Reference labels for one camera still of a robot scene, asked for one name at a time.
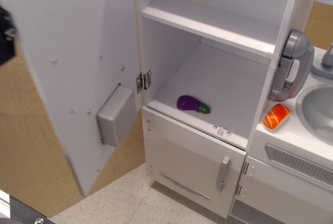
open cabinet door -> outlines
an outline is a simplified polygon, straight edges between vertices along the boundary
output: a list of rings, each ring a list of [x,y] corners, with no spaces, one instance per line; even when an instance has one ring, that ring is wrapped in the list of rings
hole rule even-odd
[[[115,150],[96,114],[140,72],[135,0],[2,0],[58,139],[87,195]]]

gray faucet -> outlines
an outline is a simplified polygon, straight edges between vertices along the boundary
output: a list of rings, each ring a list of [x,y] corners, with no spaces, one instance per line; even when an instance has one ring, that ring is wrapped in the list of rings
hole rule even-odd
[[[316,55],[311,66],[311,72],[333,80],[333,43],[325,54]]]

gray sink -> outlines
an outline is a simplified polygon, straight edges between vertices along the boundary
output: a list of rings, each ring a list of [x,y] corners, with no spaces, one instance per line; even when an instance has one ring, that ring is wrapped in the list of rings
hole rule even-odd
[[[304,90],[297,98],[296,112],[313,136],[333,146],[333,86],[315,85]]]

white countertop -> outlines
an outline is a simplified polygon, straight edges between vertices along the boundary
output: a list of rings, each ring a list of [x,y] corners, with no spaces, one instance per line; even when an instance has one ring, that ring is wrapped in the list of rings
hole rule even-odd
[[[315,55],[325,53],[325,50],[316,48]],[[300,93],[305,89],[320,84],[332,84],[333,81],[328,80],[323,77],[319,77],[310,72],[308,79],[306,80],[303,88]],[[310,132],[305,129],[305,127],[300,122],[297,113],[296,113],[296,101],[299,94],[293,98],[288,99],[282,104],[285,104],[292,111],[290,119],[282,124],[276,132],[269,132],[263,125],[262,121],[265,115],[262,117],[259,125],[257,126],[257,131],[260,131],[263,134],[279,139],[281,142],[291,144],[292,146],[298,147],[306,152],[311,152],[315,156],[321,157],[321,160],[326,166],[333,169],[333,146],[330,146],[316,137],[314,137]],[[271,102],[267,109],[266,113],[275,105],[277,102]]]

tile floor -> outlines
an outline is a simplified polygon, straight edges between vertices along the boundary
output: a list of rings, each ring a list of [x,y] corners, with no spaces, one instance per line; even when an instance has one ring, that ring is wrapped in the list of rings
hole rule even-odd
[[[51,219],[58,224],[242,224],[154,182],[145,164]]]

